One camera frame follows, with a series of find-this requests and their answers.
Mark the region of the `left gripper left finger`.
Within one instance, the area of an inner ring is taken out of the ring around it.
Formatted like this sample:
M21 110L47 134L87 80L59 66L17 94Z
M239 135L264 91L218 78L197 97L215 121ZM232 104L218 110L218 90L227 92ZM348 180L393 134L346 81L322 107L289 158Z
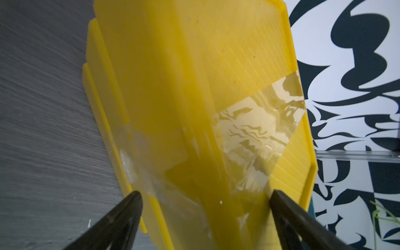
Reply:
M133 191L66 250L130 250L140 224L143 200Z

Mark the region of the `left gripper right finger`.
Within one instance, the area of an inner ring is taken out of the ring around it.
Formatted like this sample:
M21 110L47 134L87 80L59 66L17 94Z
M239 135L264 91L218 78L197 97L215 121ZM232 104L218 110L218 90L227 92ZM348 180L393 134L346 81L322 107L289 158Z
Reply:
M351 250L281 190L269 200L282 249Z

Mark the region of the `yellow drawer cabinet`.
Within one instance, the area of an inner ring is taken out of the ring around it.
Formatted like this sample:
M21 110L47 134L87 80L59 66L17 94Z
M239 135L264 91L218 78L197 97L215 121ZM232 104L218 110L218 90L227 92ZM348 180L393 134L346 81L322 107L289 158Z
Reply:
M160 250L279 250L317 161L283 1L95 1L82 82Z

